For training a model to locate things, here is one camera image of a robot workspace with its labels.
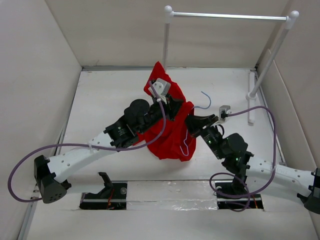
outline red fabric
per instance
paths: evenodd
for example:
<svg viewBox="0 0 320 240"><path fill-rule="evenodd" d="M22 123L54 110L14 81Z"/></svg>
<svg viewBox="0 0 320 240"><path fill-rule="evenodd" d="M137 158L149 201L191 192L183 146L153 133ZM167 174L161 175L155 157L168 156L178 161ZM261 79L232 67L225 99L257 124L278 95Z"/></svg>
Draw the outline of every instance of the red fabric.
<svg viewBox="0 0 320 240"><path fill-rule="evenodd" d="M183 100L182 104L177 116L175 117L175 121L166 120L166 126L163 134L160 138L158 138L154 143L148 145L149 150L156 155L159 159L180 159L180 161L189 161L196 149L196 139L191 137L188 134L187 140L185 143L188 145L189 154L188 156L184 156L181 152L180 146L185 154L187 154L187 148L184 144L184 140L186 138L187 126L185 124L185 119L188 114L193 115L194 105L192 102L186 102L186 98L182 93L180 87L176 82L173 82L169 75L166 74L164 68L157 62L152 70L152 73L144 86L144 91L151 96L148 88L150 87L148 82L151 80L162 79L166 82L170 83L170 89L168 93L174 99ZM146 142L154 139L161 131L163 127L163 119L160 120L156 125L151 127L147 132L143 135L139 134L139 142L145 140Z"/></svg>

